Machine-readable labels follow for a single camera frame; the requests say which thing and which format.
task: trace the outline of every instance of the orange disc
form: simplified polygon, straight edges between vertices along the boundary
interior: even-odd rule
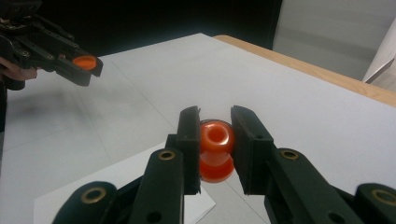
[[[91,70],[96,67],[96,59],[89,55],[79,56],[73,60],[73,64],[84,70]]]
[[[233,173],[233,158],[228,159],[220,166],[211,166],[200,160],[200,175],[208,183],[219,183],[226,180]]]
[[[211,166],[222,165],[233,151],[232,127],[220,120],[201,124],[201,160]]]

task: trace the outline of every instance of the table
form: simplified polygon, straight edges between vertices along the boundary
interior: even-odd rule
[[[396,188],[393,94],[349,79],[340,88],[323,80],[341,83],[339,75],[242,43],[285,66],[219,39],[239,42],[186,36],[103,57],[103,74],[88,88],[41,73],[12,92],[0,223],[30,223],[36,198],[160,144],[191,105],[201,119],[226,121],[233,105],[252,109],[278,147],[303,152],[347,192],[367,182]],[[217,205],[200,223],[268,222],[263,197],[243,195],[236,174],[203,186]]]

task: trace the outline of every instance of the wooden table edge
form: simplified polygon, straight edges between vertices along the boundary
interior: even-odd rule
[[[328,81],[334,85],[342,87],[344,89],[354,91],[358,94],[364,95],[371,99],[377,100],[387,105],[396,107],[396,92],[388,91],[377,86],[364,83],[362,81],[353,79],[351,77],[346,77],[332,71],[326,70],[324,68],[315,66],[310,63],[305,63],[297,59],[291,58],[289,56],[274,52],[269,49],[265,49],[246,41],[228,36],[228,35],[216,35],[214,36],[217,40],[231,44],[240,49],[244,49],[256,55],[259,55],[268,60],[274,61],[276,63],[283,64],[287,67],[296,69],[298,71],[304,72],[310,76],[320,78],[322,80]]]

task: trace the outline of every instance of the human hand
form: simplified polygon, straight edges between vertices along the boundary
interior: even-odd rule
[[[23,69],[17,66],[15,63],[0,57],[0,74],[10,77],[18,81],[24,81],[28,79],[33,79],[37,77],[37,70],[33,67],[29,69]]]

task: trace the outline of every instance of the dark wall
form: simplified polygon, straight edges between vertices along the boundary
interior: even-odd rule
[[[197,33],[231,35],[271,49],[280,5],[281,0],[43,0],[38,14],[61,25],[96,55]]]

